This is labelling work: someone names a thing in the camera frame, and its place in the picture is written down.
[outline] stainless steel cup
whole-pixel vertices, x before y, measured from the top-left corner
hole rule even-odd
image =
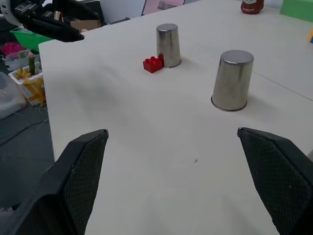
[[[156,27],[156,50],[158,57],[164,61],[165,68],[172,68],[181,63],[176,24],[166,23]]]
[[[224,111],[237,111],[247,104],[254,57],[244,50],[229,50],[221,55],[212,104]]]

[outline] wall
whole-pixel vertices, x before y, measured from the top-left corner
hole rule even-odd
[[[265,6],[281,8],[283,0],[264,0]]]
[[[100,0],[104,20],[107,23],[141,16],[145,0]]]

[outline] red lego brick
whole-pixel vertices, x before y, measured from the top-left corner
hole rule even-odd
[[[152,56],[150,59],[145,59],[143,62],[143,68],[150,73],[154,73],[158,70],[161,70],[163,68],[163,64],[160,59]]]
[[[158,58],[162,61],[162,64],[163,64],[163,67],[164,67],[164,56],[163,56],[163,53],[160,53],[158,55]]]

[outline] ketchup bottle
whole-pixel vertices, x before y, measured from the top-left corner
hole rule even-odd
[[[243,0],[241,10],[245,14],[258,14],[264,6],[264,0]]]

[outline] floor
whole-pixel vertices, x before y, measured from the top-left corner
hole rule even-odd
[[[0,62],[0,71],[9,73],[3,62]],[[44,121],[3,144],[17,134],[14,131]],[[16,114],[0,119],[0,208],[8,208],[23,200],[53,162],[51,132],[45,110],[37,110],[28,104]]]

